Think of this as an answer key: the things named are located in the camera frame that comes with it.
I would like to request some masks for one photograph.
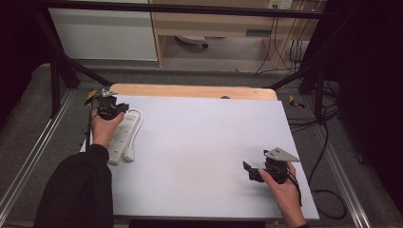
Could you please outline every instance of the white power strip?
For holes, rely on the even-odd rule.
[[[115,136],[108,148],[110,164],[119,164],[122,158],[127,162],[134,161],[132,148],[134,138],[143,122],[143,114],[137,109],[130,109],[125,113],[124,120],[118,125]]]

